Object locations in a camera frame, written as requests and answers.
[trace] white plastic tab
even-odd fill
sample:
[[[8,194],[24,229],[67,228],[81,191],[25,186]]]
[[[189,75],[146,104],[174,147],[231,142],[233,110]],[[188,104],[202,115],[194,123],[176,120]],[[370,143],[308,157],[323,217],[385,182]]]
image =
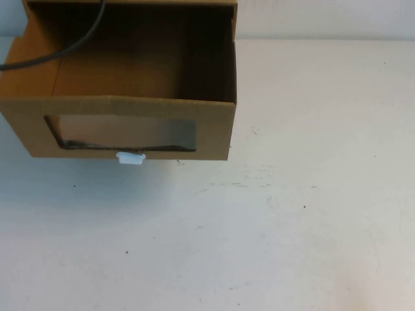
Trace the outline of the white plastic tab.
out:
[[[118,152],[117,157],[120,164],[141,165],[145,159],[145,154],[129,154],[128,152]]]

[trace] cardboard box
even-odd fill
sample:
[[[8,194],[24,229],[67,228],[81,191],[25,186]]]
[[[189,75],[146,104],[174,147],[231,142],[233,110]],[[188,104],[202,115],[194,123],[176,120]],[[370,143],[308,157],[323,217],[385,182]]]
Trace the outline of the cardboard box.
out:
[[[6,62],[61,50],[98,0],[27,0]],[[73,54],[0,76],[0,111],[34,157],[228,158],[235,116],[236,0],[108,0]]]

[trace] rectangular cutout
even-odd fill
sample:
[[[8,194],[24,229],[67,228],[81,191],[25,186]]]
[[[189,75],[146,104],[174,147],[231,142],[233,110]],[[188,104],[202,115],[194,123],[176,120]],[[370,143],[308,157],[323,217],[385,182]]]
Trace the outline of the rectangular cutout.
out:
[[[70,150],[196,151],[196,121],[118,115],[47,115],[56,142]]]

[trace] box flap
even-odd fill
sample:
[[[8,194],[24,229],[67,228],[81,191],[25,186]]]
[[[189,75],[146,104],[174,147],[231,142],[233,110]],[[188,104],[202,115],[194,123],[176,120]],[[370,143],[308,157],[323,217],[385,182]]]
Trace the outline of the box flap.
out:
[[[23,0],[23,2],[59,2],[59,3],[99,3],[99,0]],[[235,41],[237,22],[237,0],[107,0],[107,3],[144,4],[144,5],[230,5],[233,7],[232,30]]]

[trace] box side panel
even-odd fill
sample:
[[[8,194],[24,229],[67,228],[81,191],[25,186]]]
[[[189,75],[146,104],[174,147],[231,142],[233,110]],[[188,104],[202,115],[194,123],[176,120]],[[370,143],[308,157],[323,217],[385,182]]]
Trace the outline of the box side panel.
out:
[[[115,159],[117,150],[66,150],[60,148],[47,115],[118,115],[196,122],[196,151],[144,151],[149,159],[226,160],[235,104],[123,97],[33,98],[0,103],[0,109],[21,142],[34,157]]]
[[[99,0],[24,0],[27,3],[35,2],[67,2],[67,3],[99,3]],[[231,5],[233,6],[233,40],[235,40],[237,24],[237,0],[107,0],[107,3],[125,4],[179,4],[179,5]]]
[[[14,40],[6,63],[22,62],[59,51],[64,46],[62,31],[69,23],[68,13],[55,8],[52,19],[32,12],[23,37]],[[26,69],[4,71],[0,75],[0,97],[47,96],[53,92],[60,60]]]

